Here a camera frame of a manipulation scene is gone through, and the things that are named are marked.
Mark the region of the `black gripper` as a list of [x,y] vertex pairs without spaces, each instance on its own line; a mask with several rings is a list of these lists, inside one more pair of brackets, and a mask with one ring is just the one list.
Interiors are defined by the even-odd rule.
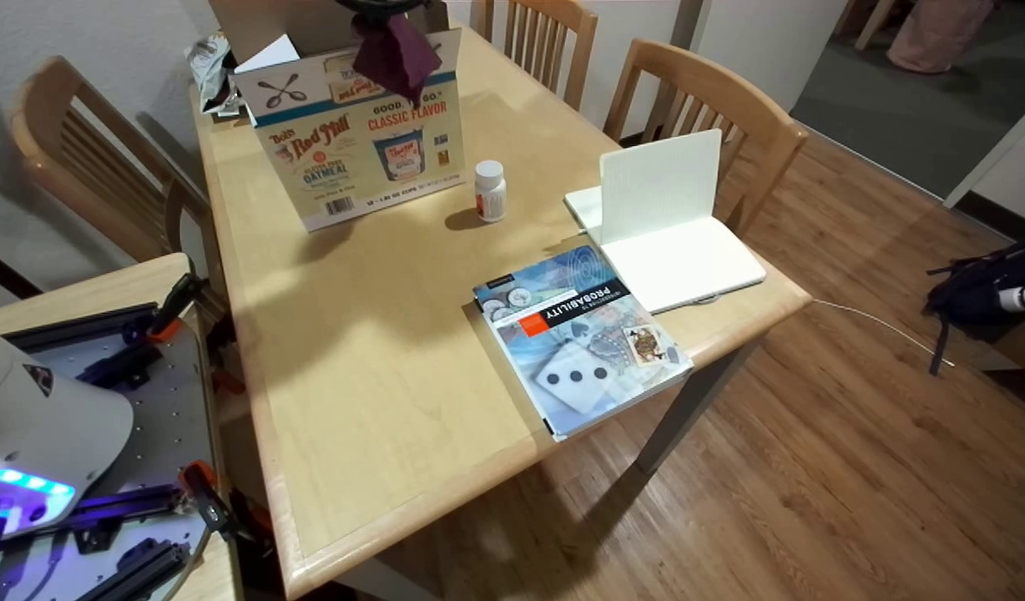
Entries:
[[338,0],[338,3],[365,17],[389,17],[389,13],[406,13],[424,0]]

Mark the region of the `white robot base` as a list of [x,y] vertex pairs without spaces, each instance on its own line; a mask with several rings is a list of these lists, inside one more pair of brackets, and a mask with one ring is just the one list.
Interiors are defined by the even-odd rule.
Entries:
[[0,525],[19,538],[61,525],[112,468],[134,403],[61,375],[0,336]]

